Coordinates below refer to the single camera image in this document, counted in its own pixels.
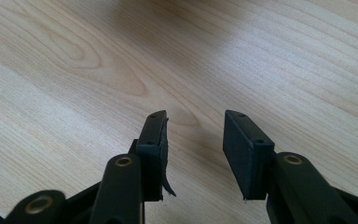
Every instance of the table surface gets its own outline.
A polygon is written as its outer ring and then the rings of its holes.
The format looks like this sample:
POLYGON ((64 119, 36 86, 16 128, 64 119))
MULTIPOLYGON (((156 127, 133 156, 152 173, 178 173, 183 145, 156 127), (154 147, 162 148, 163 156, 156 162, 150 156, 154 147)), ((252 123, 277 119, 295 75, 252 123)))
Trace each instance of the table surface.
POLYGON ((167 110, 176 191, 147 223, 269 223, 222 151, 226 109, 358 196, 358 1, 0 0, 0 215, 101 180, 167 110))

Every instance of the metal screw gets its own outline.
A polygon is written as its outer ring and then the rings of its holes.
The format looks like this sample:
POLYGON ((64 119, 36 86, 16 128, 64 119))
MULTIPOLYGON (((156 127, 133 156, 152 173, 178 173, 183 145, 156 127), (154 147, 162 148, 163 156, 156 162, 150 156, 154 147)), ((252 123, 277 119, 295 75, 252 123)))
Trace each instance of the metal screw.
POLYGON ((27 204, 25 212, 31 215, 41 213, 51 207, 53 201, 53 198, 48 195, 40 195, 27 204))
POLYGON ((132 159, 130 157, 122 157, 117 159, 115 162, 116 166, 128 166, 132 164, 132 159))
POLYGON ((295 155, 287 155, 287 156, 284 156, 283 159, 287 162, 287 163, 290 163, 290 164, 293 164, 293 165, 299 165, 302 163, 302 160, 295 156, 295 155))

